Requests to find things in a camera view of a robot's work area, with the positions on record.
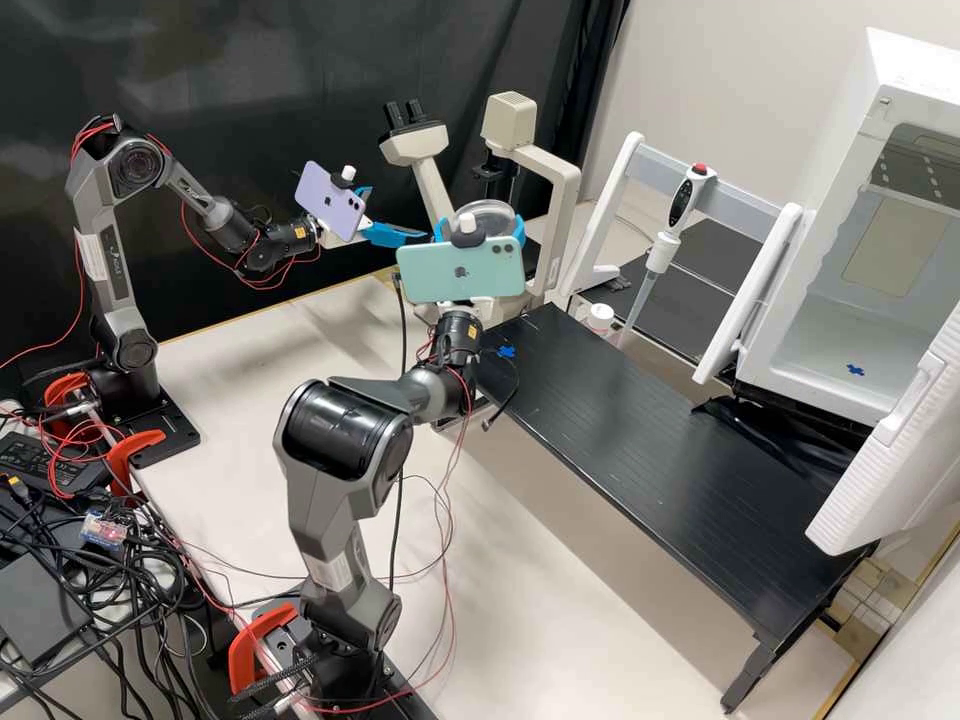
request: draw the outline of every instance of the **small white bottle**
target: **small white bottle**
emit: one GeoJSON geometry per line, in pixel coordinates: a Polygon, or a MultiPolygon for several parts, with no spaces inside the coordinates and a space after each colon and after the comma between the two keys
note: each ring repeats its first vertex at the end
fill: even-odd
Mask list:
{"type": "Polygon", "coordinates": [[[604,340],[613,336],[613,308],[605,303],[591,305],[581,322],[604,340]]]}

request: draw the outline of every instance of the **smartphone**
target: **smartphone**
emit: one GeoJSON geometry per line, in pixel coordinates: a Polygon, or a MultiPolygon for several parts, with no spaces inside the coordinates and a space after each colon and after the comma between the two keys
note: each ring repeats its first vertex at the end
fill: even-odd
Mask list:
{"type": "Polygon", "coordinates": [[[334,235],[349,243],[357,231],[366,203],[350,188],[338,188],[330,173],[313,160],[307,161],[293,197],[334,235]]]}
{"type": "Polygon", "coordinates": [[[414,303],[509,297],[524,290],[523,256],[512,237],[488,238],[474,248],[452,243],[406,245],[397,264],[407,299],[414,303]]]}

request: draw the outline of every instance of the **black bench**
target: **black bench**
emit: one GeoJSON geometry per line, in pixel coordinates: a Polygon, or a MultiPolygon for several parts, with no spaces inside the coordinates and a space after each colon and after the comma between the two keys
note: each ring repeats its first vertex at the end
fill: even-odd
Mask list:
{"type": "Polygon", "coordinates": [[[830,491],[693,404],[554,305],[492,328],[480,387],[750,624],[757,649],[723,695],[737,707],[868,552],[804,529],[830,491]]]}

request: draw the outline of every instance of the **black backdrop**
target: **black backdrop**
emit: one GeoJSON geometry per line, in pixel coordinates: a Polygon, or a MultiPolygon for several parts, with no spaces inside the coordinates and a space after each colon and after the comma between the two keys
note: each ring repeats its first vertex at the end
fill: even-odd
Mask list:
{"type": "MultiPolygon", "coordinates": [[[[447,123],[438,159],[454,205],[477,197],[487,95],[518,90],[539,105],[539,144],[582,158],[602,69],[622,17],[614,0],[7,0],[0,4],[0,268],[7,317],[0,362],[49,341],[77,305],[69,144],[97,112],[159,136],[212,192],[297,214],[307,159],[351,163],[372,184],[368,214],[411,227],[426,215],[412,174],[377,147],[388,99],[419,97],[447,123]]],[[[521,178],[519,210],[545,207],[521,178]]],[[[118,210],[138,304],[158,339],[391,264],[367,244],[325,253],[256,293],[183,235],[165,190],[118,210]]],[[[0,372],[0,396],[38,368],[92,351],[86,320],[55,350],[0,372]]]]}

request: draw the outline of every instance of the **white shelf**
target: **white shelf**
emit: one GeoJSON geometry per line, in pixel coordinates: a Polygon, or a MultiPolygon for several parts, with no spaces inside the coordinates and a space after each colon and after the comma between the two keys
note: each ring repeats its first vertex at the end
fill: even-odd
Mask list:
{"type": "Polygon", "coordinates": [[[925,331],[811,294],[774,355],[771,370],[808,385],[810,400],[820,392],[831,393],[886,415],[932,340],[925,331]]]}

